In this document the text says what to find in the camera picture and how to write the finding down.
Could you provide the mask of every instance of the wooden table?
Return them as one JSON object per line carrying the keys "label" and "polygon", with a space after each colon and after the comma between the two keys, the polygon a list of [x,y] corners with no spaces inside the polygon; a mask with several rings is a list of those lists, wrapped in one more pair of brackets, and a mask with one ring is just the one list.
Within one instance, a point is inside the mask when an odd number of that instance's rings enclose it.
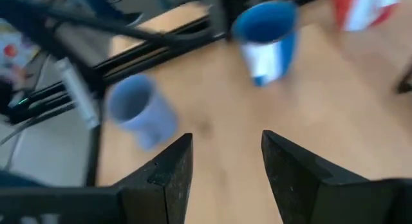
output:
{"label": "wooden table", "polygon": [[[175,27],[201,15],[173,10],[144,26]],[[113,40],[113,53],[135,45]],[[186,223],[281,223],[263,167],[261,132],[273,130],[368,178],[412,176],[412,141],[378,102],[356,67],[316,24],[300,29],[294,66],[265,88],[252,85],[236,43],[218,41],[148,72],[194,134]],[[132,135],[107,120],[98,184],[110,185],[152,159]]]}

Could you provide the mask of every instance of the red object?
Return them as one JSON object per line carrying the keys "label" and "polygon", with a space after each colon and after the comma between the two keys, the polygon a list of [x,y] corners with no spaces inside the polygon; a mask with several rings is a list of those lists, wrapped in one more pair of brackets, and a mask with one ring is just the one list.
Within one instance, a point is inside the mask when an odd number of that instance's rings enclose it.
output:
{"label": "red object", "polygon": [[359,31],[387,20],[399,0],[332,0],[340,29]]}
{"label": "red object", "polygon": [[8,44],[4,50],[3,53],[7,56],[7,57],[15,57],[18,54],[17,48],[13,45],[13,44]]}

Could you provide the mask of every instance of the cable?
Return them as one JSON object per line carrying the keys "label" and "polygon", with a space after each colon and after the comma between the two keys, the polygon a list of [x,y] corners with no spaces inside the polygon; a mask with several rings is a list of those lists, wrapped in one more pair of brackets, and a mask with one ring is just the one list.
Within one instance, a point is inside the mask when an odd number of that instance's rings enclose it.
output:
{"label": "cable", "polygon": [[[48,66],[48,63],[50,61],[50,57],[51,57],[51,55],[49,54],[49,55],[47,55],[46,59],[44,60],[44,63],[42,65],[41,69],[40,69],[40,74],[37,77],[37,80],[34,84],[35,89],[38,87],[39,82],[44,77],[44,70],[47,70],[47,66]],[[12,147],[11,153],[10,153],[9,157],[7,158],[7,162],[6,162],[6,165],[5,165],[5,168],[4,168],[5,170],[9,170],[9,168],[12,165],[12,159],[14,157],[15,150],[16,150],[17,144],[19,142],[19,138],[21,137],[21,135],[20,135],[21,132],[23,132],[27,127],[30,127],[32,124],[34,124],[36,122],[36,120],[37,120],[37,117],[31,118],[30,120],[28,120],[24,124],[20,125],[16,130],[14,130],[12,133],[10,133],[8,136],[6,136],[5,138],[3,138],[0,141],[0,147],[2,147],[5,143],[7,143],[7,141],[11,140],[13,137],[18,135],[17,140],[16,140],[14,146]]]}

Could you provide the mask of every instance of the black metal frame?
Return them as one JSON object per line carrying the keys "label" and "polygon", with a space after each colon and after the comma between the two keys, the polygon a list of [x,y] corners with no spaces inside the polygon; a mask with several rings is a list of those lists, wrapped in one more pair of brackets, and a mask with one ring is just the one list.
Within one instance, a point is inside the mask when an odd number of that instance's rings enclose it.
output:
{"label": "black metal frame", "polygon": [[[292,1],[298,5],[304,5],[313,0]],[[96,99],[102,99],[108,85],[221,38],[230,37],[231,23],[250,5],[250,0],[200,0],[200,2],[213,5],[209,10],[209,15],[169,33],[151,33],[141,29],[132,29],[116,21],[72,14],[48,5],[23,0],[0,0],[0,17],[5,18],[56,59],[68,57],[88,83],[93,96]],[[45,27],[44,21],[47,17],[60,22],[84,25],[97,30],[143,39],[146,42],[97,66],[89,67],[54,35],[51,28]],[[31,118],[46,120],[72,109],[74,106],[71,103],[71,98],[64,85],[58,82],[33,92],[22,103],[10,109],[6,115],[11,124],[18,124]],[[50,111],[53,111],[52,115],[45,115]]]}

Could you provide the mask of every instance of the metal rod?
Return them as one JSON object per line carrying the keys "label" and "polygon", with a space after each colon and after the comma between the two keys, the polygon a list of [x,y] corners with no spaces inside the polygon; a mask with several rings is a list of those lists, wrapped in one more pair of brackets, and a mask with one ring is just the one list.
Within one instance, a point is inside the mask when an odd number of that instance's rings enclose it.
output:
{"label": "metal rod", "polygon": [[132,74],[140,73],[144,70],[157,66],[165,61],[168,61],[174,57],[183,55],[189,51],[192,51],[200,46],[205,46],[206,44],[212,43],[218,39],[224,38],[224,35],[217,36],[217,37],[210,37],[208,39],[204,39],[198,42],[194,42],[191,45],[182,46],[181,48],[175,48],[171,50],[164,50],[160,53],[157,53],[155,56],[152,56],[148,59],[141,60],[134,64],[133,66],[127,67],[124,70],[114,72],[110,75],[105,77],[105,81],[107,85],[114,84]]}
{"label": "metal rod", "polygon": [[[185,24],[175,30],[172,30],[170,33],[175,33],[175,34],[184,34],[184,33],[194,33],[194,32],[198,32],[199,30],[204,30],[208,28],[208,21],[206,17],[202,17],[198,20],[195,20],[193,22],[190,22],[188,24]],[[128,51],[125,51],[117,56],[114,56],[100,64],[98,64],[97,66],[93,67],[93,71],[100,73],[101,74],[106,74],[108,73],[110,70],[113,70],[127,62],[130,62],[134,59],[137,59],[141,56],[144,56],[146,54],[151,53],[152,51],[156,51],[158,49],[160,49],[161,46],[159,45],[155,45],[152,44],[150,42],[145,42],[143,44],[141,44],[140,46],[136,46]],[[36,91],[34,93],[32,93],[29,97],[28,97],[28,101],[33,101],[33,102],[37,102],[39,100],[45,99],[49,96],[52,96],[58,92],[63,92],[65,91],[65,87],[64,84],[62,82],[57,82],[54,83],[51,86],[48,86],[47,88],[41,89],[39,91]]]}
{"label": "metal rod", "polygon": [[47,119],[49,119],[49,118],[56,117],[57,115],[61,115],[61,114],[63,114],[64,112],[70,111],[71,109],[73,109],[73,108],[75,108],[75,107],[76,107],[76,105],[75,105],[74,103],[71,103],[71,104],[68,104],[68,105],[66,105],[66,106],[64,106],[64,107],[60,107],[60,108],[58,108],[58,109],[56,109],[56,110],[54,110],[54,111],[50,111],[50,112],[47,113],[47,114],[43,114],[43,115],[41,115],[41,116],[39,116],[39,117],[37,117],[37,118],[34,118],[33,121],[30,122],[30,125],[29,125],[28,127],[31,127],[31,126],[33,126],[33,125],[35,125],[35,124],[38,124],[38,123],[40,123],[40,122],[43,122],[43,121],[45,121],[45,120],[47,120]]}
{"label": "metal rod", "polygon": [[[102,101],[98,101],[99,119],[103,120]],[[98,167],[98,156],[100,152],[100,139],[102,134],[102,127],[97,126],[91,130],[91,146],[89,149],[88,170],[86,173],[86,186],[96,186],[96,175]]]}
{"label": "metal rod", "polygon": [[61,83],[54,83],[53,85],[48,86],[47,88],[41,89],[39,91],[34,91],[26,99],[21,101],[18,105],[14,106],[12,109],[14,110],[26,109],[31,104],[38,102],[40,100],[46,99],[62,91],[65,91],[64,85]]}
{"label": "metal rod", "polygon": [[23,111],[11,112],[10,114],[10,123],[18,124],[22,121],[28,120],[29,118],[37,117],[47,111],[55,109],[59,106],[63,106],[71,102],[69,95],[64,95],[58,98],[50,99],[46,102],[42,102],[34,107],[30,107]]}

